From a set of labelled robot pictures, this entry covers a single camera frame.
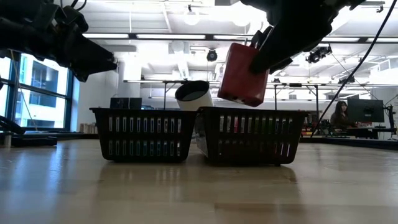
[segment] wall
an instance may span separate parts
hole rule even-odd
[[[89,108],[109,108],[112,97],[139,97],[139,83],[123,82],[123,66],[117,71],[92,74],[87,82],[74,79],[71,131],[79,131],[81,123],[94,123]]]
[[[375,88],[375,89],[371,90],[371,93],[378,100],[382,100],[384,104],[387,104],[387,102],[390,101],[387,104],[387,106],[392,105],[393,110],[396,112],[396,114],[394,115],[394,124],[397,127],[398,126],[398,88]],[[384,113],[384,123],[381,123],[381,126],[390,128],[389,118],[388,118],[387,113]],[[391,138],[391,134],[390,133],[384,133],[384,134],[382,133],[379,138],[386,140],[386,139]]]

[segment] basket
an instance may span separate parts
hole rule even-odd
[[[304,111],[203,107],[195,132],[210,162],[289,164],[294,161]]]
[[[104,159],[182,162],[188,157],[196,111],[90,110]]]

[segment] white cylinder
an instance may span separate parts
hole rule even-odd
[[[205,81],[192,81],[182,85],[175,92],[181,110],[196,111],[202,106],[214,106],[210,85]]]

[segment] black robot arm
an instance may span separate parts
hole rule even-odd
[[[111,52],[83,37],[87,30],[80,12],[53,0],[0,0],[0,57],[15,50],[54,60],[85,82],[117,67]]]
[[[275,71],[289,65],[292,56],[308,52],[332,31],[331,23],[345,6],[354,9],[365,0],[241,0],[267,12],[274,26],[254,58],[254,73]]]

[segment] table surface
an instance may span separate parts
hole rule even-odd
[[[287,166],[115,164],[98,140],[0,149],[1,223],[397,223],[398,154],[300,144]]]

